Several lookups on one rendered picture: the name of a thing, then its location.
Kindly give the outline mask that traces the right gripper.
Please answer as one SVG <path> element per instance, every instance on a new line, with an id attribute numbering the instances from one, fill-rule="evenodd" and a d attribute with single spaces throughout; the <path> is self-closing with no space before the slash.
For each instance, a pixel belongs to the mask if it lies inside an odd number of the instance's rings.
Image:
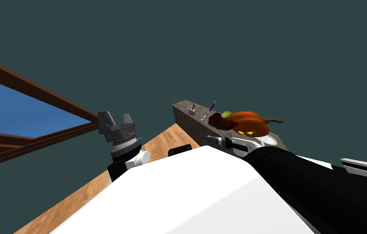
<path id="1" fill-rule="evenodd" d="M 225 145 L 225 143 L 226 143 L 225 138 L 222 138 L 222 137 L 215 137 L 215 136 L 208 135 L 208 136 L 206 136 L 206 138 L 207 138 L 207 140 L 215 142 L 219 145 Z"/>

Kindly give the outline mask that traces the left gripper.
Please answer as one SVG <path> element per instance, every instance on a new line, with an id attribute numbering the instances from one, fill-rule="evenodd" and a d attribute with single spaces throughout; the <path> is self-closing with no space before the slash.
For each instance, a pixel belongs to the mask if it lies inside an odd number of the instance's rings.
<path id="1" fill-rule="evenodd" d="M 103 134 L 107 143 L 129 141 L 135 138 L 136 124 L 130 114 L 123 115 L 124 124 L 115 125 L 109 111 L 98 112 L 99 134 Z"/>

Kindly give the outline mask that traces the dark red lumpy food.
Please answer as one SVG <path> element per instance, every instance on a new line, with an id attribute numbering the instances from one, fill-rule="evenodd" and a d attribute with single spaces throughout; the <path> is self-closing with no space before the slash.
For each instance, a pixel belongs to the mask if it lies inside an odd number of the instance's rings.
<path id="1" fill-rule="evenodd" d="M 232 130 L 238 125 L 238 122 L 222 117 L 220 113 L 214 113 L 208 118 L 208 124 L 219 130 Z"/>

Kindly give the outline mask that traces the orange pumpkin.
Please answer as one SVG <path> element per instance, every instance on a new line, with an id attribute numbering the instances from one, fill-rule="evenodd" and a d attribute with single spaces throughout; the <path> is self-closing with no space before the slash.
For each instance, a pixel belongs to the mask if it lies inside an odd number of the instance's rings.
<path id="1" fill-rule="evenodd" d="M 232 129 L 234 132 L 248 137 L 264 137 L 270 133 L 268 123 L 283 123 L 278 119 L 264 119 L 249 111 L 233 113 L 229 119 L 238 123 Z"/>

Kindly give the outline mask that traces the white plate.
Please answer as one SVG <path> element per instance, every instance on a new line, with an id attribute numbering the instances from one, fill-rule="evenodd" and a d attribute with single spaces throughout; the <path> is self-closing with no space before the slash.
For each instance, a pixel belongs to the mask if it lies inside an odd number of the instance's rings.
<path id="1" fill-rule="evenodd" d="M 278 137 L 272 133 L 262 137 L 255 137 L 255 139 L 259 141 L 261 146 L 277 146 L 279 140 Z"/>

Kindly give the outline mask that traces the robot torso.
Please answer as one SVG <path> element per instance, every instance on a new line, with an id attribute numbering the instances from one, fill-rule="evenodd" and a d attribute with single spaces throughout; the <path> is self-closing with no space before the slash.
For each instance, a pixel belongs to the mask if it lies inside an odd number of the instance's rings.
<path id="1" fill-rule="evenodd" d="M 131 168 L 50 234 L 314 234 L 247 162 L 209 146 Z"/>

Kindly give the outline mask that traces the brown framed window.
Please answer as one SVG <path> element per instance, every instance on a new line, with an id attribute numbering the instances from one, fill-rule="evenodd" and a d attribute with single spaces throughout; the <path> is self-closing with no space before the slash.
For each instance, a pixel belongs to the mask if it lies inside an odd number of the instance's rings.
<path id="1" fill-rule="evenodd" d="M 94 113 L 0 65 L 0 163 L 97 128 Z"/>

